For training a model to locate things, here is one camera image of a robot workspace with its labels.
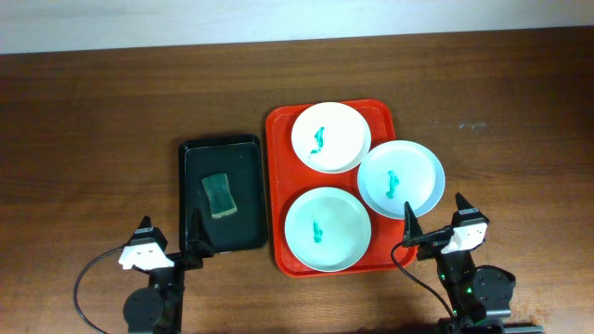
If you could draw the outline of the green yellow sponge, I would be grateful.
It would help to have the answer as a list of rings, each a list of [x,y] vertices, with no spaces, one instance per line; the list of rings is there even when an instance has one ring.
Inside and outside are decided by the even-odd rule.
[[[226,173],[217,173],[203,178],[202,184],[213,219],[220,219],[238,211]]]

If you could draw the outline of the light blue plate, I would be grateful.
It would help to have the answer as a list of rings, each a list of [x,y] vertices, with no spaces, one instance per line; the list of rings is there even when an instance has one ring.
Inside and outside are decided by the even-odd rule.
[[[412,141],[394,140],[376,146],[362,160],[357,185],[370,209],[403,220],[406,204],[422,216],[439,203],[446,175],[432,151]]]

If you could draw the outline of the mint green plate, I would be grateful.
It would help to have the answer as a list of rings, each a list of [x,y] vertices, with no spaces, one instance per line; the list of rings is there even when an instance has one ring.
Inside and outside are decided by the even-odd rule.
[[[291,204],[284,235],[300,263],[333,273],[350,268],[365,255],[371,240],[371,222],[354,195],[335,187],[319,187]]]

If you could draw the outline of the white plate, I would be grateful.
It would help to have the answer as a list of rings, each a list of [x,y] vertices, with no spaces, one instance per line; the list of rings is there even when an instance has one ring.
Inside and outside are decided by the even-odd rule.
[[[315,104],[303,111],[291,129],[291,145],[301,162],[321,173],[354,169],[371,144],[368,122],[353,107],[339,102]]]

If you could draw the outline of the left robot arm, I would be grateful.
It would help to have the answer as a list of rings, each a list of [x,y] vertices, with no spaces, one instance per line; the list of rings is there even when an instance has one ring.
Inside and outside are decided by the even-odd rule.
[[[185,273],[203,267],[214,256],[201,212],[180,225],[180,251],[167,254],[162,231],[145,216],[123,247],[119,264],[148,275],[148,285],[134,291],[125,301],[123,318],[130,333],[177,334],[182,331]]]

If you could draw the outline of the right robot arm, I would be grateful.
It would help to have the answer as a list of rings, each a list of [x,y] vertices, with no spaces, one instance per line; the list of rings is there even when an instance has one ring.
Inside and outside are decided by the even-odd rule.
[[[421,230],[410,204],[405,203],[403,240],[394,246],[395,250],[415,248],[419,261],[436,261],[437,275],[447,294],[445,299],[394,261],[405,276],[445,307],[448,317],[440,319],[431,333],[542,333],[541,326],[503,323],[511,316],[515,275],[492,265],[474,263],[471,252],[484,243],[490,221],[461,194],[455,200],[458,209],[451,224],[429,233]]]

